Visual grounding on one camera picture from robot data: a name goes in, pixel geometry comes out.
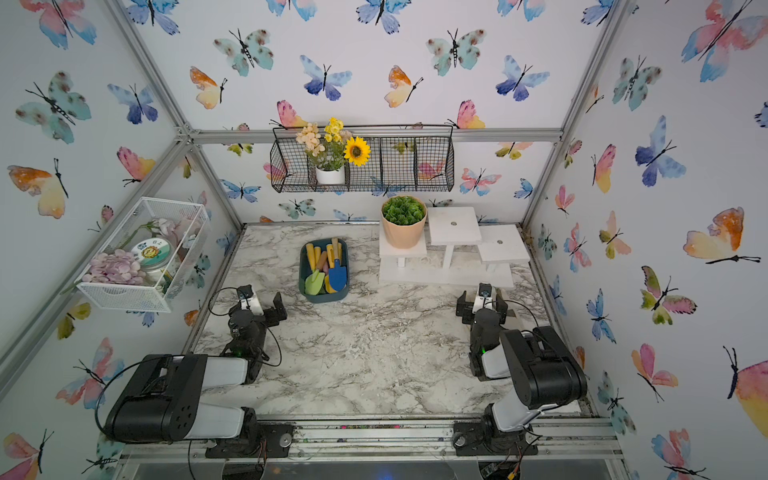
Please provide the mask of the blue shovel wooden handle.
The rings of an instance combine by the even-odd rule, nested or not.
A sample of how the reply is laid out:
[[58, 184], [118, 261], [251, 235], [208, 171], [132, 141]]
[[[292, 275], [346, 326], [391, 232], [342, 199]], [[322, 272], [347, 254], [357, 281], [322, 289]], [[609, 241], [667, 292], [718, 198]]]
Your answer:
[[329, 285], [335, 292], [341, 292], [347, 285], [347, 269], [335, 253], [330, 257], [332, 263], [329, 267]]

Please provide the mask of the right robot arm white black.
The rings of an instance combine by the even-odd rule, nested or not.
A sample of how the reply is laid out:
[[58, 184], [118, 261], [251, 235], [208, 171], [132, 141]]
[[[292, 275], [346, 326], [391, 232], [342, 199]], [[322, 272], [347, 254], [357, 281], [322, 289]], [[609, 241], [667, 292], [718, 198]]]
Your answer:
[[507, 329], [509, 302], [489, 284], [473, 300], [462, 293], [456, 316], [470, 327], [469, 363], [481, 381], [512, 381], [512, 390], [489, 404], [482, 425], [492, 434], [519, 433], [543, 413], [583, 399], [587, 376], [557, 331], [549, 326]]

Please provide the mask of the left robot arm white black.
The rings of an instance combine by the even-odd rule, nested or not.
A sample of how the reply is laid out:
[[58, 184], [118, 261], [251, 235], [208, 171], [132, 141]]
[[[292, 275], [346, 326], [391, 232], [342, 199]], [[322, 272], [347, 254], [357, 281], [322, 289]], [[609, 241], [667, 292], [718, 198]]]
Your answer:
[[125, 444], [213, 440], [253, 449], [259, 445], [258, 422], [249, 407], [225, 407], [202, 400], [206, 389], [250, 385], [264, 366], [267, 334], [287, 319], [282, 295], [257, 307], [248, 286], [236, 289], [230, 307], [231, 340], [217, 356], [154, 354], [126, 367], [132, 376], [104, 422], [97, 427], [107, 438]]

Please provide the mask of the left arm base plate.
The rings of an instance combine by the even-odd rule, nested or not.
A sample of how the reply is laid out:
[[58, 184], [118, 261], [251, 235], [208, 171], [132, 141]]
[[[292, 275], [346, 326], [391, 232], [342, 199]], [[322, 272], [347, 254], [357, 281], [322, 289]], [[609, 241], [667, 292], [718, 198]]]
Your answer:
[[246, 425], [240, 435], [217, 439], [205, 452], [208, 459], [287, 458], [293, 443], [295, 427], [288, 423]]

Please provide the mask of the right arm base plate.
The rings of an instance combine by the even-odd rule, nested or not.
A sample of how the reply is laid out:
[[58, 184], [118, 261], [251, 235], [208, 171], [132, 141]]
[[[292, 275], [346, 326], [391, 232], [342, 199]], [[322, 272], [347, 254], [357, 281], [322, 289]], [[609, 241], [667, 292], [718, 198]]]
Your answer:
[[525, 430], [502, 432], [484, 420], [455, 422], [451, 444], [459, 457], [537, 455], [538, 446]]

